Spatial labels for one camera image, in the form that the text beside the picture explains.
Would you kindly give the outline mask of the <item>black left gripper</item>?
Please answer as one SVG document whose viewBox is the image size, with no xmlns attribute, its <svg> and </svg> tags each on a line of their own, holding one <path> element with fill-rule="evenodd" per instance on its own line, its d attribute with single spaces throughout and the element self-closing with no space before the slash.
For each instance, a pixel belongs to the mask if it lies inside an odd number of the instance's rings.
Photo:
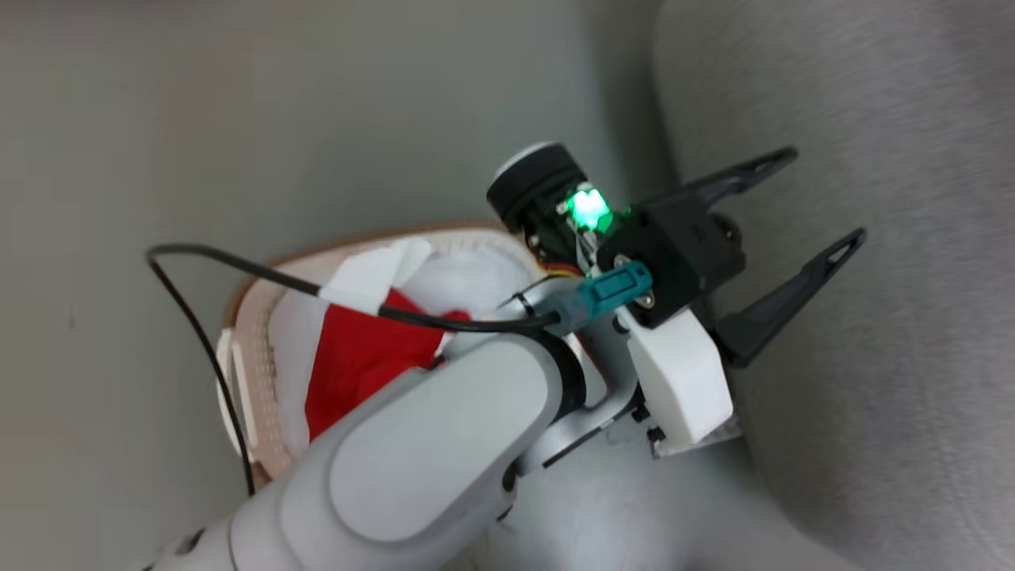
<svg viewBox="0 0 1015 571">
<path fill-rule="evenodd" d="M 613 270 L 619 258 L 645 265 L 652 276 L 653 303 L 634 305 L 630 311 L 644 328 L 657 328 L 745 268 L 736 228 L 714 218 L 713 207 L 775 176 L 799 156 L 797 148 L 784 146 L 619 213 L 609 209 L 598 189 L 581 184 L 563 202 L 565 214 L 580 231 L 593 232 L 594 260 L 602 274 Z M 726 365 L 745 368 L 753 362 L 845 266 L 866 237 L 865 228 L 856 228 L 802 265 L 789 281 L 719 320 L 714 341 Z"/>
</svg>

